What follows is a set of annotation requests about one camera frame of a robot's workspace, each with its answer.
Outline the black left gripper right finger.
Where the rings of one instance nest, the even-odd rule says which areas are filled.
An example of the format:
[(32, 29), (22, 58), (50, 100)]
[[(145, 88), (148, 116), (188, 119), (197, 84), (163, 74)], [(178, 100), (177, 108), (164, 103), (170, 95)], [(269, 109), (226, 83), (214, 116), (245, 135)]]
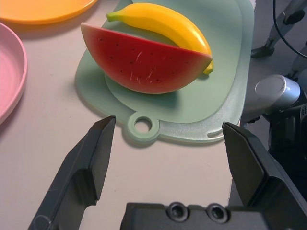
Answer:
[(307, 202), (280, 163), (248, 130), (229, 122), (222, 129), (242, 204), (260, 211), (271, 230), (305, 230)]

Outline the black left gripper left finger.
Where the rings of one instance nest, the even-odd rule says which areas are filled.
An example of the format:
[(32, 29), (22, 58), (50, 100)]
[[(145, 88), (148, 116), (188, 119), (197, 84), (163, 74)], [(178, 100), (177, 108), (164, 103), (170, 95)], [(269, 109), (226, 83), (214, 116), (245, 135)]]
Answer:
[(86, 208), (101, 197), (115, 124), (115, 116), (95, 122), (67, 154), (29, 229), (79, 229)]

